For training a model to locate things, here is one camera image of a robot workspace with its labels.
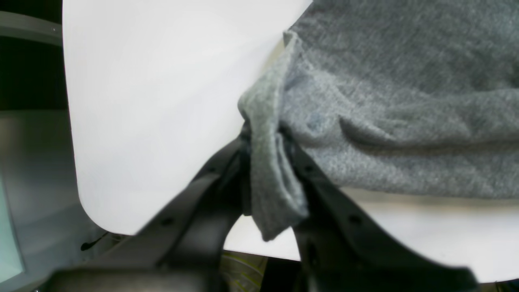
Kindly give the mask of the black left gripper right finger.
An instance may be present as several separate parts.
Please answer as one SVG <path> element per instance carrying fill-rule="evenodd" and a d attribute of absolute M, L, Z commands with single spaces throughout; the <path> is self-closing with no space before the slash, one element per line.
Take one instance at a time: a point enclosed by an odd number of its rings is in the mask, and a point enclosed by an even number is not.
<path fill-rule="evenodd" d="M 284 131 L 284 139 L 309 210 L 293 227 L 300 284 L 478 283 L 468 268 L 439 264 L 401 244 L 332 184 L 290 131 Z"/>

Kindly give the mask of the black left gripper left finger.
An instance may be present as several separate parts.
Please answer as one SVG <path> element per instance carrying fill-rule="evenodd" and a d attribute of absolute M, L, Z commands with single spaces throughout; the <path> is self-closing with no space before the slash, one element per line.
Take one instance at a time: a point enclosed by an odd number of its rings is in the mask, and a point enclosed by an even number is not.
<path fill-rule="evenodd" d="M 223 245 L 243 213 L 248 146 L 244 138 L 224 146 L 137 235 L 51 280 L 221 280 Z"/>

